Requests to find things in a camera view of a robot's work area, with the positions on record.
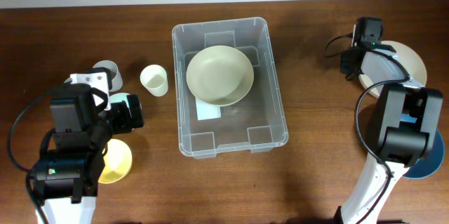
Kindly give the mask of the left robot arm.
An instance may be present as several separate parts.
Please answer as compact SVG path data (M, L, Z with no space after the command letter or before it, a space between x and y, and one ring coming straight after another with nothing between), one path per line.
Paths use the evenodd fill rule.
M105 167L107 144L145 121L137 95L110 103L88 84L65 83L52 92L54 127L40 145L26 185L39 223L90 223Z

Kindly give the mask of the beige bowl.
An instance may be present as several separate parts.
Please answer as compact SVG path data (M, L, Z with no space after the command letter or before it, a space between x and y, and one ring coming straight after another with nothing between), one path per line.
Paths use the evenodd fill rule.
M397 41L382 41L382 44L393 46L393 48L396 50L398 61L402 64L402 66L405 67L411 77L420 82L423 86L426 86L427 69L421 57L412 48ZM359 75L358 80L361 82L361 85L364 88L368 88L369 86L373 85L371 79L364 74ZM375 98L378 98L380 92L376 88L374 88L370 90L369 94L371 94Z
M247 56L231 46L198 52L186 69L187 86L198 99L219 107L233 105L251 90L255 79Z

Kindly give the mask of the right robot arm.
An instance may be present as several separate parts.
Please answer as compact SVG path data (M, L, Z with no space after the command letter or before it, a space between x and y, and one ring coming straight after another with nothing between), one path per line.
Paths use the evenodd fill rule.
M412 78L395 48L382 41L382 20L360 17L340 53L346 80L361 74L372 81L354 109L358 139L368 155L348 200L334 223L376 223L398 180L432 154L443 94Z

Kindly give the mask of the blue plastic bowl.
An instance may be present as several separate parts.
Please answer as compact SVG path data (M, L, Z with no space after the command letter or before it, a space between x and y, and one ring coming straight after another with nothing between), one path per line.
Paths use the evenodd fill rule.
M445 146L442 135L436 130L434 144L430 154L420 159L416 165L411 167L407 173L403 175L407 179L423 179L430 177L441 167L445 156Z

